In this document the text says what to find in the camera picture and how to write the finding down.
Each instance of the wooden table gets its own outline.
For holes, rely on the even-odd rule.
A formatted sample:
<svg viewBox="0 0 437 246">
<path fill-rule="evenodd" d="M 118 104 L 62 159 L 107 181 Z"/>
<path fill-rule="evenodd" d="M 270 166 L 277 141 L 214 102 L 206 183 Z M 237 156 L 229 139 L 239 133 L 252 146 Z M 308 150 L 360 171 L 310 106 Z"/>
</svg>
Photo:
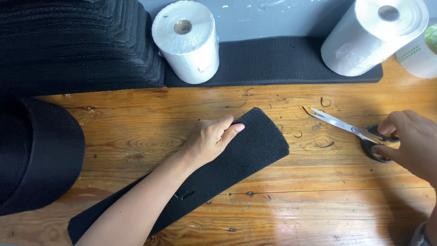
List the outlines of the wooden table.
<svg viewBox="0 0 437 246">
<path fill-rule="evenodd" d="M 358 127 L 403 109 L 437 120 L 436 79 L 410 75 L 394 57 L 383 67 L 384 78 L 377 84 L 161 88 L 41 97 L 65 107 L 82 126 L 83 169 L 59 201 L 0 217 L 0 243 L 71 245 L 69 219 L 152 171 L 178 150 L 197 119 L 239 117 L 258 107 L 282 129 L 290 155 L 225 190 L 146 245 L 400 245 L 429 216 L 434 190 L 395 163 L 372 161 L 357 137 L 301 109 L 323 109 Z M 321 97 L 328 107 L 320 105 Z M 318 147 L 331 142 L 331 147 Z M 246 195 L 249 191 L 255 194 Z"/>
</svg>

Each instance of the paper towel roll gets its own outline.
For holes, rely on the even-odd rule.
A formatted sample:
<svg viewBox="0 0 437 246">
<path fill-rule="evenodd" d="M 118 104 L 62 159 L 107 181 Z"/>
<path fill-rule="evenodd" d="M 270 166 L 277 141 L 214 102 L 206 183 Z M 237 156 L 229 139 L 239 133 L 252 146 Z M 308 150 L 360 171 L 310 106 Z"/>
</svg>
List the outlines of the paper towel roll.
<svg viewBox="0 0 437 246">
<path fill-rule="evenodd" d="M 417 77 L 437 78 L 437 24 L 396 52 L 401 66 Z"/>
<path fill-rule="evenodd" d="M 334 72 L 361 75 L 418 37 L 427 27 L 422 0 L 355 0 L 322 45 Z"/>
<path fill-rule="evenodd" d="M 189 84 L 209 80 L 219 68 L 219 41 L 214 17 L 194 1 L 177 1 L 163 8 L 152 36 L 176 75 Z"/>
</svg>

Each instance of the black velcro strip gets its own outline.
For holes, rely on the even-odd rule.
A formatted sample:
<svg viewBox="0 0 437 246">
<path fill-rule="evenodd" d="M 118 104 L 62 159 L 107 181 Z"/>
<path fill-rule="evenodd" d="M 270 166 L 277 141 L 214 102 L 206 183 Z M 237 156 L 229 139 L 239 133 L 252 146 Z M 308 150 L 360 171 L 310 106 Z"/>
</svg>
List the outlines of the black velcro strip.
<svg viewBox="0 0 437 246">
<path fill-rule="evenodd" d="M 289 146 L 284 136 L 261 109 L 251 109 L 235 123 L 243 123 L 246 128 L 214 161 L 202 166 L 184 181 L 177 191 L 180 196 L 173 196 L 170 199 L 149 236 L 289 154 Z M 73 217 L 68 224 L 68 234 L 73 244 L 76 244 L 106 209 L 146 176 Z"/>
<path fill-rule="evenodd" d="M 376 83 L 382 79 L 382 65 L 367 73 L 348 77 L 334 73 L 320 54 L 323 38 L 276 37 L 221 42 L 220 65 L 207 82 L 188 84 L 167 64 L 167 87 L 215 87 L 270 84 Z"/>
</svg>

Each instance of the stack of black fabric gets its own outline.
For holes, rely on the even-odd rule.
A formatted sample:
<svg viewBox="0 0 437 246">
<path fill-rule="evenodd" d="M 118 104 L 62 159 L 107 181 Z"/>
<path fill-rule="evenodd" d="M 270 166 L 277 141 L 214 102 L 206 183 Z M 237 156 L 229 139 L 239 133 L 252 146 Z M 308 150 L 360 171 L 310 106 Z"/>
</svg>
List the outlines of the stack of black fabric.
<svg viewBox="0 0 437 246">
<path fill-rule="evenodd" d="M 0 87 L 23 95 L 163 87 L 137 0 L 0 1 Z"/>
</svg>

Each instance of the scissor handle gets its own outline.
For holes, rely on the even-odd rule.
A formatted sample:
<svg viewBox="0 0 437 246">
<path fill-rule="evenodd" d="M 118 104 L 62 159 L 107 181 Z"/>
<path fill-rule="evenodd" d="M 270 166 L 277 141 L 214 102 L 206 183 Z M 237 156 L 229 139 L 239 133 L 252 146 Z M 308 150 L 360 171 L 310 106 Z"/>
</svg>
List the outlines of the scissor handle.
<svg viewBox="0 0 437 246">
<path fill-rule="evenodd" d="M 383 163 L 391 162 L 391 160 L 389 160 L 389 159 L 379 158 L 372 153 L 372 146 L 375 146 L 375 145 L 380 145 L 380 144 L 374 143 L 374 142 L 369 141 L 367 139 L 361 139 L 361 147 L 363 148 L 364 152 L 366 153 L 366 155 L 368 157 L 370 157 L 378 162 L 383 162 Z"/>
<path fill-rule="evenodd" d="M 367 128 L 367 131 L 368 131 L 369 133 L 375 135 L 375 136 L 380 137 L 380 140 L 381 140 L 381 141 L 384 141 L 384 142 L 391 142 L 391 143 L 397 143 L 397 142 L 399 142 L 399 138 L 398 138 L 398 137 L 395 137 L 395 136 L 389 136 L 389 137 L 388 137 L 388 136 L 384 136 L 384 135 L 380 134 L 380 133 L 378 132 L 378 126 L 379 126 L 379 124 L 375 124 L 375 125 L 369 126 L 369 127 Z"/>
</svg>

